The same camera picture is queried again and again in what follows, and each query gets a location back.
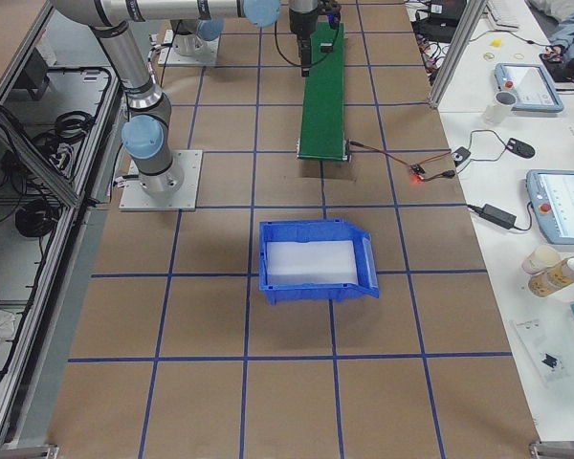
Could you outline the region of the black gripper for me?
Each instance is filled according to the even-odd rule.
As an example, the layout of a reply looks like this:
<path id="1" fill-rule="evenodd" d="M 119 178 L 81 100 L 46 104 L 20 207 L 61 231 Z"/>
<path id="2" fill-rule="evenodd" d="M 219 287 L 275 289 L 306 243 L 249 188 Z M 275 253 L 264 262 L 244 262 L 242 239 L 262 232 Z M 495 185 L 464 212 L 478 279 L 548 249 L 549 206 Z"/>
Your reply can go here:
<path id="1" fill-rule="evenodd" d="M 316 31 L 316 10 L 296 11 L 289 9 L 290 31 L 298 41 L 300 72 L 308 77 L 312 66 L 311 36 Z"/>

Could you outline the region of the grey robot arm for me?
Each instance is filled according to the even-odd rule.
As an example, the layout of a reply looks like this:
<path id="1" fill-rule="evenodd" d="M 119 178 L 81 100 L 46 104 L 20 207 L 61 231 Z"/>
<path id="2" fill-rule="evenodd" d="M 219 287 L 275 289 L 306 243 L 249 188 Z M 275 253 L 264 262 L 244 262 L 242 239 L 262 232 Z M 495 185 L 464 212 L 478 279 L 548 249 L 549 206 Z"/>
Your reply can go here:
<path id="1" fill-rule="evenodd" d="M 312 34 L 320 16 L 327 16 L 336 30 L 341 23 L 341 5 L 337 1 L 289 1 L 290 31 L 296 36 L 301 75 L 308 77 L 313 62 Z M 146 19 L 246 18 L 262 29 L 274 25 L 280 16 L 280 1 L 126 1 L 125 10 L 136 22 Z"/>
<path id="2" fill-rule="evenodd" d="M 167 19 L 163 1 L 54 1 L 67 18 L 89 27 L 120 79 L 132 112 L 122 131 L 122 143 L 138 169 L 141 188 L 162 195 L 184 178 L 167 142 L 171 105 L 154 81 L 129 29 L 132 22 Z"/>

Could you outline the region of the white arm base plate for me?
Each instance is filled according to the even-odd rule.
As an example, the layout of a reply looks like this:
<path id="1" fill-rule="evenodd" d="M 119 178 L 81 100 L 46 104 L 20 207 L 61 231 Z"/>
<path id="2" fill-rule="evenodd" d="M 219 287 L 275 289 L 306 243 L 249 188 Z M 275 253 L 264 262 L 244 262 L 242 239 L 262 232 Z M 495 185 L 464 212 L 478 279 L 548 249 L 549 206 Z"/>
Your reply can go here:
<path id="1" fill-rule="evenodd" d="M 161 175 L 140 174 L 134 161 L 124 176 L 120 210 L 195 211 L 202 150 L 173 150 L 172 165 Z"/>
<path id="2" fill-rule="evenodd" d="M 178 35 L 168 29 L 163 38 L 166 44 L 160 51 L 158 64 L 162 67 L 214 67 L 217 62 L 220 38 L 205 41 L 198 35 Z"/>

